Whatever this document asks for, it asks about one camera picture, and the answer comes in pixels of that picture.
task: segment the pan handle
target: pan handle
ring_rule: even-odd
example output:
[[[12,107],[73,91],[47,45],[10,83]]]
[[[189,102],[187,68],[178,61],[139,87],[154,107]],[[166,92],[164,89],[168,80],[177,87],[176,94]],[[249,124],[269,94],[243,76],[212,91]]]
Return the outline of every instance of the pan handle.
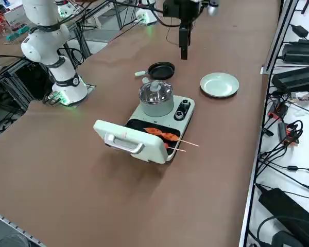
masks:
[[[139,71],[139,72],[136,72],[136,73],[135,73],[135,76],[136,76],[136,77],[139,77],[139,76],[143,76],[143,75],[147,75],[147,74],[148,74],[147,71]]]

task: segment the power adapter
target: power adapter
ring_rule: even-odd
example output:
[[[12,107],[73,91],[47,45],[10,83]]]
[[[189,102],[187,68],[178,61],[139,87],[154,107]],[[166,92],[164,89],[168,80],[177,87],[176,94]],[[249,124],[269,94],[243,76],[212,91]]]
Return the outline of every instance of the power adapter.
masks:
[[[291,27],[292,27],[292,31],[297,35],[299,36],[300,38],[305,38],[308,36],[309,32],[304,29],[302,26],[295,26],[295,25],[292,25],[290,24]]]

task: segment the floor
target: floor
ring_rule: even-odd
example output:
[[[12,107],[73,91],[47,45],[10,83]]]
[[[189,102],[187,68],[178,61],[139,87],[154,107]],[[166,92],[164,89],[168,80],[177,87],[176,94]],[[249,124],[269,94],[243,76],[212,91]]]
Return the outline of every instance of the floor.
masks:
[[[124,21],[125,19],[125,15],[126,15],[126,20],[125,22],[130,22],[131,20],[131,16],[133,13],[132,8],[125,8],[125,7],[120,7],[119,11],[121,11],[121,18],[122,21]],[[91,53],[95,54],[97,52],[99,52],[101,49],[103,49],[109,40],[111,40],[112,38],[114,38],[118,33],[119,33],[119,27],[118,27],[118,23],[117,23],[117,19],[114,16],[115,12],[113,10],[108,11],[107,13],[105,13],[105,16],[101,16],[100,17],[100,22],[102,23],[102,29],[95,29],[95,30],[89,30],[89,31],[85,31],[84,35],[85,38],[87,40],[88,46],[90,48]],[[79,44],[77,42],[77,40],[70,40],[68,42],[69,46],[71,48],[77,48],[79,49]],[[9,112],[0,109],[0,120],[2,120],[4,117],[7,116]],[[18,115],[14,115],[14,119],[18,119],[20,116]],[[16,234],[18,233],[14,228],[8,226],[7,224],[3,223],[0,220],[0,240],[8,235],[11,234]],[[7,247],[16,247],[16,245],[12,244],[9,245]]]

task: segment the pot lid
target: pot lid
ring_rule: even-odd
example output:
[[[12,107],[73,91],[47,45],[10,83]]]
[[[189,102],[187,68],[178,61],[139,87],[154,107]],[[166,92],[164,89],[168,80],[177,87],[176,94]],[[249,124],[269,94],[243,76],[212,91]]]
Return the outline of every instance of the pot lid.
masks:
[[[165,102],[173,96],[173,86],[166,82],[155,80],[144,84],[139,90],[140,99],[149,104]]]

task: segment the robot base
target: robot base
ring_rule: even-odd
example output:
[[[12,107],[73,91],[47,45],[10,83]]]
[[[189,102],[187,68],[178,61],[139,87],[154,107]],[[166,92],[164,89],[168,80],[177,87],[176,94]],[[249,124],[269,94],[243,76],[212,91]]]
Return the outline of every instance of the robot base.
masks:
[[[78,103],[86,98],[88,94],[88,89],[86,84],[83,82],[82,78],[79,77],[80,83],[78,86],[59,86],[57,84],[53,85],[54,94],[58,93],[61,98],[60,103],[62,105],[69,106],[71,104]]]

